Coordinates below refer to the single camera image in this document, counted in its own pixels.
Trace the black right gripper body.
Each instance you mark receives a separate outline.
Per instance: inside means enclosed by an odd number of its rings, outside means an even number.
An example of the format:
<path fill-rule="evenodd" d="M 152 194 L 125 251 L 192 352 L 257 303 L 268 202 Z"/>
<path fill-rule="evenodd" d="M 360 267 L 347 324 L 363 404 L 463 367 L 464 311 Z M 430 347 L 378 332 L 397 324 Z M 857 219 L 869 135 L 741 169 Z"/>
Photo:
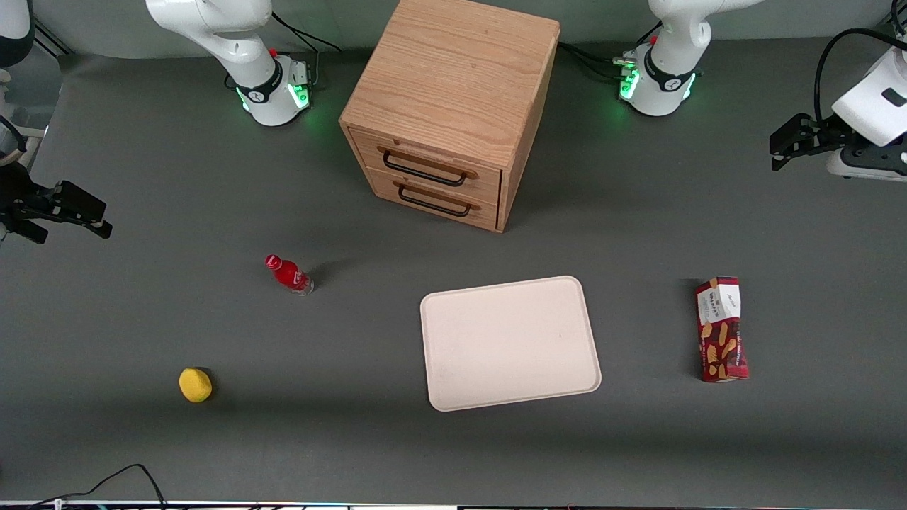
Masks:
<path fill-rule="evenodd" d="M 31 222 L 49 217 L 46 191 L 32 182 L 22 165 L 7 164 L 1 168 L 1 220 L 6 233 L 14 234 L 14 217 Z"/>

